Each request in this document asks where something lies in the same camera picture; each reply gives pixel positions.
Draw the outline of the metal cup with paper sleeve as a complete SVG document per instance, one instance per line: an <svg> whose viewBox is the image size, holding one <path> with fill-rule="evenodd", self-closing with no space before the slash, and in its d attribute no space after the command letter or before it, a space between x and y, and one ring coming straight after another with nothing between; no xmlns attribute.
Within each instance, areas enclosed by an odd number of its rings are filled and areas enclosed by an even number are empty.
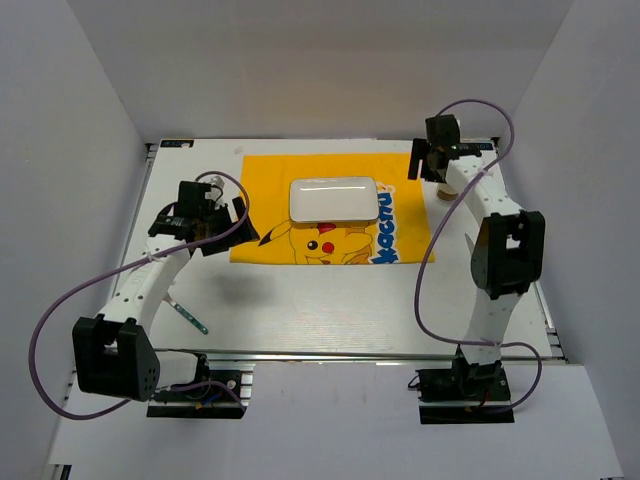
<svg viewBox="0 0 640 480"><path fill-rule="evenodd" d="M446 183L438 185L436 195L443 202L453 202L458 198L458 192Z"/></svg>

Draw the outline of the white rectangular plate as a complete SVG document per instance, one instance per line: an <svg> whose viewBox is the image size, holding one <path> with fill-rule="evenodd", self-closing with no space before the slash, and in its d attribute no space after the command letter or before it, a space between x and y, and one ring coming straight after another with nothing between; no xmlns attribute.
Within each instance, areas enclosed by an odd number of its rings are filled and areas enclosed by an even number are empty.
<svg viewBox="0 0 640 480"><path fill-rule="evenodd" d="M298 223L366 222L378 218L377 186L371 177L296 179L289 216Z"/></svg>

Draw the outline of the yellow Pikachu cloth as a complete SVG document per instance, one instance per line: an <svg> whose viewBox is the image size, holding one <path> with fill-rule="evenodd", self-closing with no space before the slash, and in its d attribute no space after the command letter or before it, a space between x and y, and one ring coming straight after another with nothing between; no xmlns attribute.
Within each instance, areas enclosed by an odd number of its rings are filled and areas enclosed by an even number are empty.
<svg viewBox="0 0 640 480"><path fill-rule="evenodd" d="M233 263L376 265L419 263L431 240L422 185L408 178L407 153L254 155L243 159L241 184L260 239L231 250ZM297 179L364 176L376 183L373 222L296 224L289 215Z"/></svg>

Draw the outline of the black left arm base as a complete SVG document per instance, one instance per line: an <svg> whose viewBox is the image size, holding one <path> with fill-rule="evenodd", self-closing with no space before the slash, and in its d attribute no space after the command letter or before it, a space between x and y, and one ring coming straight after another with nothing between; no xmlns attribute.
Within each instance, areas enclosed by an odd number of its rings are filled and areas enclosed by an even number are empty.
<svg viewBox="0 0 640 480"><path fill-rule="evenodd" d="M204 386L156 394L146 416L155 419L240 420L248 408L253 384L251 364L213 363L200 379Z"/></svg>

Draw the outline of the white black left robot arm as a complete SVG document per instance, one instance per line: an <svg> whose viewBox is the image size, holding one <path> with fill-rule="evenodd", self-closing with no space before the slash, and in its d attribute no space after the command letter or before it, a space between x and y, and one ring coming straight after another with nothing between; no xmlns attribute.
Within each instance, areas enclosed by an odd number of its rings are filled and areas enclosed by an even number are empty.
<svg viewBox="0 0 640 480"><path fill-rule="evenodd" d="M111 300L72 329L79 388L85 393L147 401L159 390L178 387L199 399L211 387L204 358L182 351L156 351L151 325L180 271L195 253L225 252L257 240L240 196L226 202L224 181L183 181L178 198L150 226L134 267Z"/></svg>

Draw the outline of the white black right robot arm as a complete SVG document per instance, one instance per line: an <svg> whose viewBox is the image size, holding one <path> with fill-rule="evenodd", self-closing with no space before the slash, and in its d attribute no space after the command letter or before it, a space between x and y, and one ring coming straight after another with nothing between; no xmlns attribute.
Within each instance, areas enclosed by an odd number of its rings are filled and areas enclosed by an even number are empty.
<svg viewBox="0 0 640 480"><path fill-rule="evenodd" d="M527 211L482 162L481 149L461 142L459 121L452 114L425 120L426 138L412 146L408 178L444 184L464 202L479 225L471 244L470 270L477 294L467 332L458 342L466 364L453 371L451 384L461 397L484 391L484 367L501 360L511 315L520 298L542 272L546 222Z"/></svg>

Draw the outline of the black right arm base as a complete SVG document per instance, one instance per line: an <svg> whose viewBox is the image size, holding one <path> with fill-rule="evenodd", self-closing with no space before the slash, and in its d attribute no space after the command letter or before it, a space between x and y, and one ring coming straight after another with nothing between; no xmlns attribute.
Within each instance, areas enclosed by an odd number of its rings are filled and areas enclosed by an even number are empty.
<svg viewBox="0 0 640 480"><path fill-rule="evenodd" d="M503 368L497 377L459 384L451 369L420 369L408 382L418 395L422 425L511 424L511 392Z"/></svg>

